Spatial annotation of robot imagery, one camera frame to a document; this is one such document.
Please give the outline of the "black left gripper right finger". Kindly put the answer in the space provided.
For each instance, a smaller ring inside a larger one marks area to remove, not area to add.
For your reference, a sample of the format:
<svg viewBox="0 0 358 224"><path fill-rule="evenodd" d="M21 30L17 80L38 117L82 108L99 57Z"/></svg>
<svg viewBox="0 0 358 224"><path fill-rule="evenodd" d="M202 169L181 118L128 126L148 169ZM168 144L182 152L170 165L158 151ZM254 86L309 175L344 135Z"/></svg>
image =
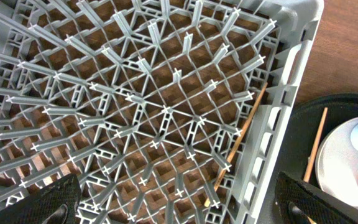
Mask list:
<svg viewBox="0 0 358 224"><path fill-rule="evenodd" d="M358 223L358 209L280 172L275 199L284 223Z"/></svg>

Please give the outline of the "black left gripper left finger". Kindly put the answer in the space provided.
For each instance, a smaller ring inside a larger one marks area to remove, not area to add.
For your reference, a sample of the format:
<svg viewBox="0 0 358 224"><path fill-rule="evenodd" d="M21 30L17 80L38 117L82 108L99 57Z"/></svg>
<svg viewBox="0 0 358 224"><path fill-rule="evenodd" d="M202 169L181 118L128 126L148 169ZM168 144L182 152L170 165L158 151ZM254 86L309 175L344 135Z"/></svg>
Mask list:
<svg viewBox="0 0 358 224"><path fill-rule="evenodd" d="M75 174L68 174L37 193L0 211L0 224L75 222L81 189Z"/></svg>

